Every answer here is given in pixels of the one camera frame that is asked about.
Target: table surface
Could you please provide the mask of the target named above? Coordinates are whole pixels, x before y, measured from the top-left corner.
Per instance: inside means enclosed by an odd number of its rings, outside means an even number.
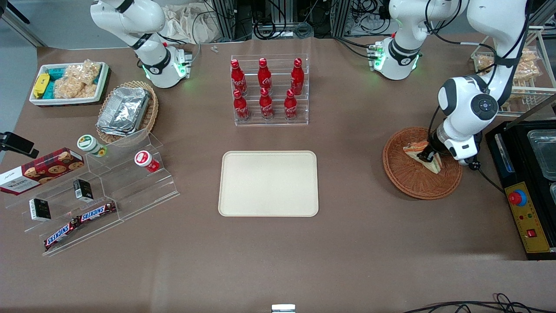
[[[423,201],[398,191],[383,170],[390,135],[428,125],[439,86],[471,72],[472,47],[429,37],[415,71],[389,81],[333,40],[216,46],[218,53],[203,47],[190,79],[155,89],[153,133],[181,195],[53,257],[35,249],[38,239],[23,233],[19,213],[0,210],[0,311],[239,313],[294,303],[298,312],[400,312],[491,301],[495,292],[556,309],[556,262],[524,261],[506,200],[479,173],[466,168],[452,195]],[[309,125],[237,128],[230,56],[294,52],[310,54]],[[110,65],[109,90],[146,81],[131,49],[38,50],[39,66],[86,58]],[[26,103],[16,133],[41,152],[74,148],[81,134],[96,133],[98,110]],[[230,150],[313,151],[318,214],[219,215],[222,156]],[[495,178],[486,147],[479,156]],[[25,162],[9,153],[0,170]]]

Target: bottle cap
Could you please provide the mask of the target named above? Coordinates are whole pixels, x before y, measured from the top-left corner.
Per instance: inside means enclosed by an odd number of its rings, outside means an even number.
[[[145,167],[151,164],[151,161],[152,161],[152,155],[148,151],[145,150],[139,151],[135,155],[135,164],[141,167]]]
[[[91,135],[83,135],[77,139],[77,147],[83,151],[93,150],[97,143],[97,139]]]

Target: red button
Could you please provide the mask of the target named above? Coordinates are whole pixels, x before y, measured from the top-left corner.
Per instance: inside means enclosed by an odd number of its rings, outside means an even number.
[[[522,198],[519,193],[514,191],[510,193],[510,195],[508,196],[508,200],[510,201],[511,204],[515,204],[517,206],[519,203],[521,203]]]
[[[536,237],[537,233],[535,232],[534,229],[528,229],[527,230],[527,237]]]

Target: black box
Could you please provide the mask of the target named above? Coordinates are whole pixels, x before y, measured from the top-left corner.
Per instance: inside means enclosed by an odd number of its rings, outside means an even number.
[[[75,197],[78,200],[91,202],[93,201],[93,191],[91,190],[91,184],[84,180],[77,179],[73,181],[73,190],[75,190]]]
[[[50,221],[50,209],[48,202],[40,199],[29,200],[29,209],[31,210],[31,219],[39,222]]]

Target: green-lidded jar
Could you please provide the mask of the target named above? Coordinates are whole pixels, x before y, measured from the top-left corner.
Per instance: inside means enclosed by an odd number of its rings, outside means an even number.
[[[77,140],[77,147],[85,152],[88,152],[97,158],[101,158],[106,155],[105,145],[100,144],[98,140],[91,135],[83,135]]]

